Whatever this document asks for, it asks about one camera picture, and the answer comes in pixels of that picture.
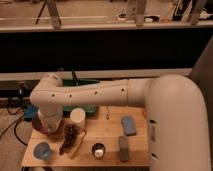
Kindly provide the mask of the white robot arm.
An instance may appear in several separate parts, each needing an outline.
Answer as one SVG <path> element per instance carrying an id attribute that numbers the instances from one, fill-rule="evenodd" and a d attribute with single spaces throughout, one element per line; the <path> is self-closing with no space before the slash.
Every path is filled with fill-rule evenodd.
<path id="1" fill-rule="evenodd" d="M 207 109 L 199 87 L 182 75 L 124 79 L 63 87 L 46 74 L 30 94 L 45 117 L 64 106 L 106 105 L 146 109 L 150 171 L 211 171 Z"/>

